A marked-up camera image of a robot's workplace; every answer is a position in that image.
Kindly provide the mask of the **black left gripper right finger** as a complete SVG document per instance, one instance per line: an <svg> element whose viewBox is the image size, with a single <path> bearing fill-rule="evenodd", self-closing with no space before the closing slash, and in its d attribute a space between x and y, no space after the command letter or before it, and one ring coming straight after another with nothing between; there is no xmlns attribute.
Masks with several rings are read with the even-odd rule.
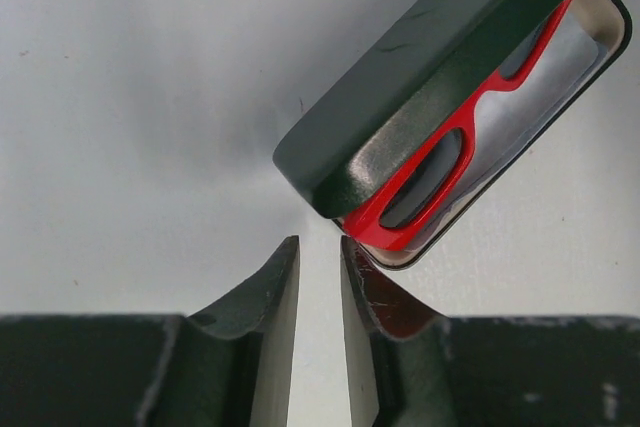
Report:
<svg viewBox="0 0 640 427"><path fill-rule="evenodd" d="M340 244L355 426L635 426L629 316L448 317Z"/></svg>

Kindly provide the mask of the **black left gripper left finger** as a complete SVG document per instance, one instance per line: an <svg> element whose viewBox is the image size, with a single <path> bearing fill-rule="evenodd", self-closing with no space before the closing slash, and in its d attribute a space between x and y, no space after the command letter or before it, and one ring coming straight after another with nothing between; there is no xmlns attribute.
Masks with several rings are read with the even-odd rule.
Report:
<svg viewBox="0 0 640 427"><path fill-rule="evenodd" d="M1 319L5 426L283 426L300 265L285 238L199 312Z"/></svg>

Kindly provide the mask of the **dark green glasses case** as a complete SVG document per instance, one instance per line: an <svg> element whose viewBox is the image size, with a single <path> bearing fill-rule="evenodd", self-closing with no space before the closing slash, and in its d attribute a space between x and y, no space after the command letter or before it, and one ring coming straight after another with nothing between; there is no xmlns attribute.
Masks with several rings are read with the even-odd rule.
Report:
<svg viewBox="0 0 640 427"><path fill-rule="evenodd" d="M275 166L345 234L346 216L372 198L562 1L418 0L284 136ZM573 0L569 13L599 44L597 63L521 152L421 250L408 246L425 227L400 251L345 234L374 262L393 270L415 263L627 47L632 21L622 0Z"/></svg>

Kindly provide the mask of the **red sunglasses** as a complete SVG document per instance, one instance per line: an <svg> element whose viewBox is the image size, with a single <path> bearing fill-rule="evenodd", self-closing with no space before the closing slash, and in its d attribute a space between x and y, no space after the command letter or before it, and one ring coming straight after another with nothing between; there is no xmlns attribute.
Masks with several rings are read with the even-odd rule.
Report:
<svg viewBox="0 0 640 427"><path fill-rule="evenodd" d="M527 80L571 2L563 0L405 161L364 205L342 222L346 235L390 251L408 246L468 169L476 150L475 114L489 92L513 92Z"/></svg>

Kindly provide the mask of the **light blue cleaning cloth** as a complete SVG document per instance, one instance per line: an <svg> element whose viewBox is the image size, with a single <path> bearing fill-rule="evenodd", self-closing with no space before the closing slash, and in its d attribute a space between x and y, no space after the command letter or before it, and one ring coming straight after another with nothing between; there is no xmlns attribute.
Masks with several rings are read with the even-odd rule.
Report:
<svg viewBox="0 0 640 427"><path fill-rule="evenodd" d="M599 60L599 44L569 13L520 87L490 91L475 110L476 148L435 217L408 246L419 251L471 203L560 109Z"/></svg>

